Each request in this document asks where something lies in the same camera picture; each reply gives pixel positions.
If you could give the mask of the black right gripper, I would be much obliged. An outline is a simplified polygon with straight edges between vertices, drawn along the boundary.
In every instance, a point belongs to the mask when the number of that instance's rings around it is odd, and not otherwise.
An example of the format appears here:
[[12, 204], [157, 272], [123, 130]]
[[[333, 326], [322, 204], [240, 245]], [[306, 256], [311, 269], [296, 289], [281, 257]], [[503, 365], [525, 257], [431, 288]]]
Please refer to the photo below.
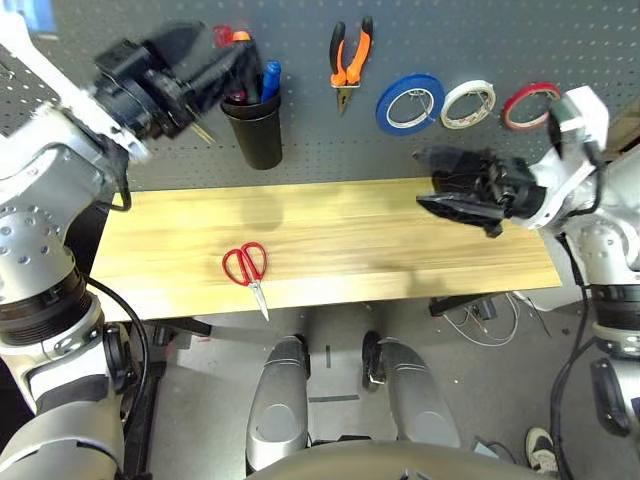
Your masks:
[[501, 159], [489, 150], [471, 151], [452, 146], [430, 146], [412, 153], [429, 177], [476, 178], [473, 196], [462, 193], [421, 194], [416, 202], [428, 212], [456, 223], [484, 230], [489, 238], [502, 234], [504, 219], [529, 219], [544, 201], [540, 186], [526, 161]]

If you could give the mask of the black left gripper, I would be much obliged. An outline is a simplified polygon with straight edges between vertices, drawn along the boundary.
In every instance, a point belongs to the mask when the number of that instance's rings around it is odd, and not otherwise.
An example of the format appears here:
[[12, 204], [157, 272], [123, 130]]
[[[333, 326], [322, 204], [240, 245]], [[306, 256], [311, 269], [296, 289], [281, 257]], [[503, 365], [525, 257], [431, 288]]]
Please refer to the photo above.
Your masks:
[[140, 140], [174, 138], [200, 116], [198, 101], [243, 91], [258, 102], [258, 52], [253, 40], [234, 41], [188, 81], [210, 52], [200, 21], [172, 21], [147, 39], [121, 39], [94, 58], [94, 99]]

